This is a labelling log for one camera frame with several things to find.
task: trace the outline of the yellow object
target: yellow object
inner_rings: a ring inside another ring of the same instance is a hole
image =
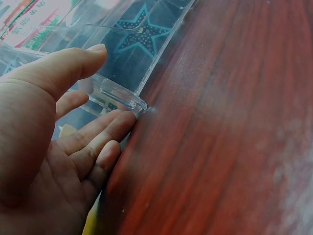
[[[75,127],[65,124],[64,126],[59,126],[59,128],[61,129],[60,133],[59,133],[59,137],[65,137],[65,136],[70,136],[71,134],[75,133],[77,130]]]

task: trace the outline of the wooden surface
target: wooden surface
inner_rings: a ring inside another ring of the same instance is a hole
[[[313,234],[313,0],[199,0],[143,92],[97,234]]]

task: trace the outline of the finger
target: finger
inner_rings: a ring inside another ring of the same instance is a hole
[[[104,45],[89,50],[64,49],[6,74],[7,78],[31,83],[57,101],[77,80],[94,75],[107,57]]]
[[[99,157],[88,176],[82,181],[88,209],[94,204],[101,187],[107,181],[120,154],[120,144],[117,141],[109,141],[100,152]]]
[[[87,94],[92,94],[93,93],[92,78],[89,77],[78,81],[78,87],[81,91],[84,91]]]
[[[59,120],[73,109],[87,103],[89,97],[82,91],[67,92],[56,103],[56,120]]]
[[[89,173],[102,148],[112,140],[121,142],[131,131],[135,122],[136,117],[133,113],[129,111],[122,112],[86,147],[70,156],[76,166],[79,179],[84,179]]]
[[[89,144],[100,132],[102,132],[122,111],[114,110],[90,122],[82,129],[70,136],[62,137],[55,142],[67,154],[71,155]]]

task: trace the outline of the clear plastic container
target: clear plastic container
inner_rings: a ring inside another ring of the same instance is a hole
[[[117,108],[138,116],[147,109],[139,94],[194,1],[0,0],[5,22],[0,24],[0,74],[47,53],[103,43],[105,65],[83,81],[93,88],[72,87],[89,93],[89,102],[64,123],[78,129]]]

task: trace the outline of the fingernail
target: fingernail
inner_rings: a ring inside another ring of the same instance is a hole
[[[106,50],[106,46],[104,44],[97,44],[88,48],[87,50],[93,50],[93,51]]]

